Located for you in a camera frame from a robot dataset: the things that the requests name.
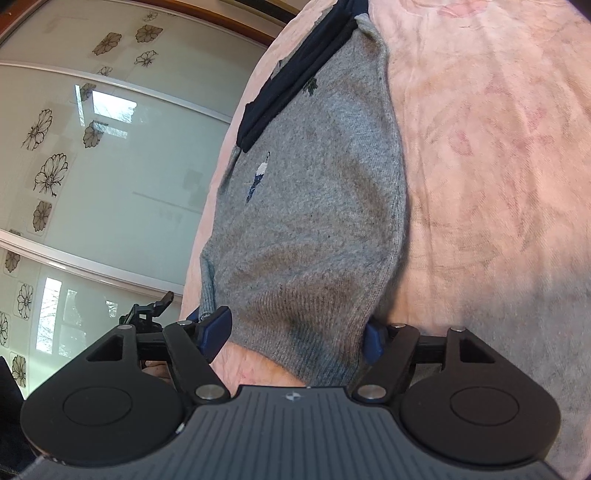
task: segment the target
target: blue clamp pad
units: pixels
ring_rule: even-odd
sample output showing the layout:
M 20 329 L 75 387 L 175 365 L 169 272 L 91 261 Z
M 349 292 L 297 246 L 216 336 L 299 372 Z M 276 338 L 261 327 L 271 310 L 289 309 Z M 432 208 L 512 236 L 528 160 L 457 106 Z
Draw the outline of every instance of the blue clamp pad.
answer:
M 220 307 L 211 315 L 199 320 L 199 308 L 187 320 L 197 323 L 194 342 L 208 363 L 220 352 L 232 333 L 232 312 L 228 307 Z
M 373 365 L 384 354 L 388 340 L 388 329 L 370 317 L 363 332 L 363 357 L 369 365 Z

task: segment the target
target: gray sweater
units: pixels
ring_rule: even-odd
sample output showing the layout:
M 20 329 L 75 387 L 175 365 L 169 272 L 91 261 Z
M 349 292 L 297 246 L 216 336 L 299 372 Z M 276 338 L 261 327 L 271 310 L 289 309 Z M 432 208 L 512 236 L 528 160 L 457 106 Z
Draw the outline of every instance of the gray sweater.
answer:
M 307 385 L 343 385 L 399 267 L 406 185 L 387 47 L 367 14 L 245 153 L 201 256 L 202 312 Z

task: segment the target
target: gray textured panel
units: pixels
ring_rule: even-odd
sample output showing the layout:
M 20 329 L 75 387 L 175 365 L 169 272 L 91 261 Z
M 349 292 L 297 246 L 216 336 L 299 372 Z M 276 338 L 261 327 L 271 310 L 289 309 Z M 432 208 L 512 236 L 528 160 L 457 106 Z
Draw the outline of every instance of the gray textured panel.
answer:
M 415 447 L 383 408 L 341 388 L 243 387 L 199 407 L 166 447 L 141 460 L 83 469 L 39 459 L 23 480 L 559 480 L 535 463 L 503 472 L 448 465 Z

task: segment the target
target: metal screw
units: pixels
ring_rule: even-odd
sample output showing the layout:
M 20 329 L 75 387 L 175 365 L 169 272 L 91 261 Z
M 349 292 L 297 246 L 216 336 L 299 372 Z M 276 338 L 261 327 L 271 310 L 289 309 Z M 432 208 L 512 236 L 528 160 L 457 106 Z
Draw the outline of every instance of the metal screw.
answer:
M 217 400 L 218 398 L 222 398 L 226 391 L 220 387 L 219 385 L 201 385 L 197 390 L 195 390 L 195 395 L 203 400 Z
M 357 394 L 367 400 L 379 400 L 386 396 L 386 389 L 379 385 L 363 385 L 357 389 Z

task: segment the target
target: black device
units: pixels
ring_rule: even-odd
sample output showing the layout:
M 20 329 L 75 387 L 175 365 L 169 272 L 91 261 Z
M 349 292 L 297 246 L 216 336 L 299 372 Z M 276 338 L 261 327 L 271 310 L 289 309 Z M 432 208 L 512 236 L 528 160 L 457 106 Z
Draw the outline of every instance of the black device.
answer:
M 29 396 L 21 425 L 40 456 L 19 478 L 560 479 L 544 462 L 556 402 L 467 329 L 370 320 L 356 385 L 241 385 L 231 398 L 209 365 L 230 310 L 162 328 L 153 318 L 172 300 L 135 305 Z M 168 362 L 174 387 L 141 371 L 147 359 Z M 441 371 L 410 386 L 429 363 Z

